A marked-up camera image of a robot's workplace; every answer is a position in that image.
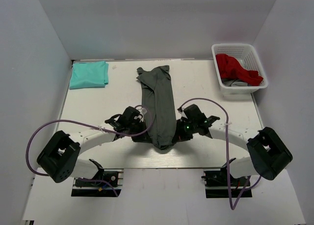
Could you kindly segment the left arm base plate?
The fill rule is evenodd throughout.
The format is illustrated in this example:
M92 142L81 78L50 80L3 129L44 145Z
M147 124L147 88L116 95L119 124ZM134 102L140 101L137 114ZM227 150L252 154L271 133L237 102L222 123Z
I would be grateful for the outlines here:
M72 197L118 197L123 186L122 169L104 170L102 174L90 180L74 179Z

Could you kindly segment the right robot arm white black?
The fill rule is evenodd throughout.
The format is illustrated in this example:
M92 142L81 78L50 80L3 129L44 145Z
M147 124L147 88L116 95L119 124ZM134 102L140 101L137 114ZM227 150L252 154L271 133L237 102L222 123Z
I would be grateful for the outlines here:
M177 120L174 143L189 141L194 134L199 134L231 143L249 153L248 157L230 159L221 167L221 178L227 185L251 175L274 180L293 159L286 145L270 127L262 130L232 127L217 116L206 117L195 104L180 107L178 111L182 116Z

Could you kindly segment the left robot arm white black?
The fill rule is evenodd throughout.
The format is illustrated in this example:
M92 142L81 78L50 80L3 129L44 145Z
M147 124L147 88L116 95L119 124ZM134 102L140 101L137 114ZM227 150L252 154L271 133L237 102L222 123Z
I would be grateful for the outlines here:
M99 185L104 179L102 166L95 160L82 160L79 155L104 143L114 142L123 137L145 136L152 124L146 124L145 117L152 121L150 111L138 105L127 107L122 114L105 120L112 128L103 124L87 125L88 130L67 134L57 131L37 157L37 163L56 183L68 177L87 179L92 185Z

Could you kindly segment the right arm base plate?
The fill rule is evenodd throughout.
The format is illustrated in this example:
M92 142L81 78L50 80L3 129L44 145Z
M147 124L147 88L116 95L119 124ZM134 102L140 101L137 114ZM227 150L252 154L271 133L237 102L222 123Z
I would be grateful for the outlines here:
M220 170L206 170L201 179L205 183L206 198L228 198L227 177ZM248 177L231 177L231 196L237 198Z

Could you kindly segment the dark grey t shirt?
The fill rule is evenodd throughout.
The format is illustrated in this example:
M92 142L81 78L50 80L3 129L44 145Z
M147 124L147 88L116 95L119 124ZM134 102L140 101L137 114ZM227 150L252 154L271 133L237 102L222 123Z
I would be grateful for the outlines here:
M142 89L142 105L152 114L153 121L146 118L147 124L152 124L148 136L152 144L160 149L166 150L173 143L176 132L176 114L170 66L159 66L151 71L137 68L137 79Z

